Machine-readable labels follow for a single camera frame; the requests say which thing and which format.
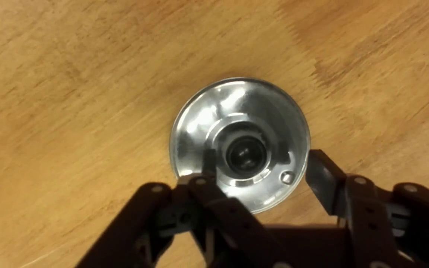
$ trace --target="camera lens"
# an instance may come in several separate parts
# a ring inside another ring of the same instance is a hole
[[[238,176],[251,176],[263,168],[266,151],[257,138],[241,136],[228,147],[226,160]]]

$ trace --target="metal disc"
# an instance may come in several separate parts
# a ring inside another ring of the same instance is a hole
[[[259,212],[296,187],[308,148],[298,104],[268,81],[243,77],[210,84],[184,104],[173,126],[170,157],[179,178],[213,165],[217,185]]]

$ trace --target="screw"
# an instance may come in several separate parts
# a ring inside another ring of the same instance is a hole
[[[161,191],[161,190],[164,190],[164,187],[159,185],[159,184],[155,184],[155,185],[152,187],[152,191]]]
[[[353,178],[353,181],[356,181],[357,184],[366,184],[366,179],[363,176],[356,176]]]
[[[390,268],[390,264],[380,261],[380,260],[374,260],[369,263],[369,268]]]
[[[283,171],[280,174],[280,181],[283,181],[284,184],[292,184],[293,182],[293,172],[292,171]]]
[[[205,184],[205,178],[199,176],[195,179],[196,184]]]
[[[272,268],[292,268],[292,266],[289,263],[286,263],[286,261],[275,261],[272,264]]]
[[[405,190],[408,190],[408,191],[418,191],[418,187],[414,185],[414,184],[405,184],[403,187],[405,187]]]

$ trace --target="wooden surface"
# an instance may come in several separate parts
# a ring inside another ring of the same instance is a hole
[[[284,87],[344,169],[429,185],[429,0],[0,0],[0,266],[73,266],[174,184],[173,118],[226,75]],[[259,218],[332,221],[305,182]],[[181,264],[187,235],[159,263]]]

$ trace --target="wood grain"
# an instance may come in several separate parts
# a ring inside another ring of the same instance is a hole
[[[429,0],[0,0],[0,266],[73,266],[174,184],[173,118],[226,75],[284,87],[344,169],[429,185]],[[259,218],[332,221],[305,182]],[[187,235],[159,263],[181,264]]]

